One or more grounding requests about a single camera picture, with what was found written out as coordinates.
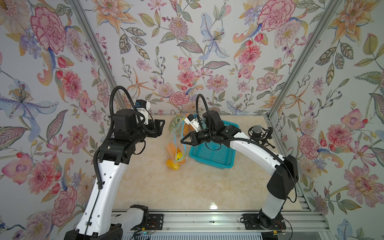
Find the clear zip-top bag blue zipper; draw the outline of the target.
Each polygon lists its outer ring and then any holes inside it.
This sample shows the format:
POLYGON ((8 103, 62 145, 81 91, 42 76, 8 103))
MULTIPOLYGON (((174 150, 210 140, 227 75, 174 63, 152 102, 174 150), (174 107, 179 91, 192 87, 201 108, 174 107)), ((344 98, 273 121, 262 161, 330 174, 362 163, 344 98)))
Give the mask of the clear zip-top bag blue zipper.
POLYGON ((166 145, 168 159, 166 166, 177 171, 188 159, 187 145, 182 144, 181 140, 190 132, 184 117, 175 117, 169 126, 169 141, 166 145))

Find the yellow mango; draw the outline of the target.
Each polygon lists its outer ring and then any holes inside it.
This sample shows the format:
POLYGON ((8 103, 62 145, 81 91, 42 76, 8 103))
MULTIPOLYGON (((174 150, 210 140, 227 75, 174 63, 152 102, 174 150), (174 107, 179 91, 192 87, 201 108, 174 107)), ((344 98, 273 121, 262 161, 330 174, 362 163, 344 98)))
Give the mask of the yellow mango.
POLYGON ((184 158, 183 153, 182 152, 178 152, 177 153, 177 157, 176 157, 176 161, 180 162, 183 158, 184 158))

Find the clear zip-top bag green print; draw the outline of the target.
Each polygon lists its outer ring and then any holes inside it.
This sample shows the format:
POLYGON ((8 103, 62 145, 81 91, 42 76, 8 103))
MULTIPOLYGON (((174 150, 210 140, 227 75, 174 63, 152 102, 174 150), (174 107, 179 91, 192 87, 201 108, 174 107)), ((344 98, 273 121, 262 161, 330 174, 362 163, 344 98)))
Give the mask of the clear zip-top bag green print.
POLYGON ((169 132, 170 134, 180 134, 183 132, 183 136, 187 135, 188 133, 194 131, 194 128, 188 125, 185 122, 185 119, 188 115, 174 115, 172 120, 169 123, 169 132))

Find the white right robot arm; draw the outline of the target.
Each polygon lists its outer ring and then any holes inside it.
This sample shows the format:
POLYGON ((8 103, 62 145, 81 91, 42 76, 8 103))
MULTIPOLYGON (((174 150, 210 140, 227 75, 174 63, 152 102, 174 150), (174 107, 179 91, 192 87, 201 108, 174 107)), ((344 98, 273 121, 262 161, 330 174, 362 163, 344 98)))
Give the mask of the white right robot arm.
POLYGON ((299 180, 297 159, 291 155, 280 156, 266 147, 270 130, 262 129, 255 141, 238 127, 224 123, 216 111, 204 113, 203 117, 190 114, 184 122, 194 130, 181 139, 182 144, 195 147, 205 142, 214 142, 224 145, 242 153, 271 176, 267 184, 267 200, 258 216, 267 228, 270 222, 281 215, 291 191, 296 190, 299 180))

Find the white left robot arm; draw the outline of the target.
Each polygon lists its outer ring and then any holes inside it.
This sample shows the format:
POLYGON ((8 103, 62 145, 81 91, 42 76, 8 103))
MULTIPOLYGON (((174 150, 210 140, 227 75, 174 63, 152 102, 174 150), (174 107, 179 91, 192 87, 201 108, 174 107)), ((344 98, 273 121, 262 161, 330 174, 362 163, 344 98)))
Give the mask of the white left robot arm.
POLYGON ((153 120, 133 109, 111 114, 108 134, 94 153, 97 180, 80 222, 66 233, 66 240, 120 240, 130 230, 140 232, 147 227, 150 215, 146 206, 132 205, 115 219, 112 210, 136 145, 161 136, 164 125, 165 120, 153 120))

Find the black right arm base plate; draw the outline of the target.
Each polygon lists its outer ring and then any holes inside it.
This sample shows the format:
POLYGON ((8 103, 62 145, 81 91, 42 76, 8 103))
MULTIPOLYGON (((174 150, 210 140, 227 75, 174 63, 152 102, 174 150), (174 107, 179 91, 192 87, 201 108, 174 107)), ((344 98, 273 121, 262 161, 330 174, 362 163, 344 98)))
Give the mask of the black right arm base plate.
POLYGON ((246 230, 284 231, 287 229, 281 214, 274 219, 270 219, 264 214, 259 216, 258 213, 243 214, 240 222, 244 224, 246 230))

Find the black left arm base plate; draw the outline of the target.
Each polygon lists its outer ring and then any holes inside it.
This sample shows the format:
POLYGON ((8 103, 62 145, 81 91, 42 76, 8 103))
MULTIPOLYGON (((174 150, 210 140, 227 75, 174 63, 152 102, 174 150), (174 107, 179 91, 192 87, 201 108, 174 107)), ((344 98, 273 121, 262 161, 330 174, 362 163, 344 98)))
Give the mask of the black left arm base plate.
POLYGON ((132 231, 160 231, 163 229, 164 214, 149 214, 148 219, 132 228, 132 231))

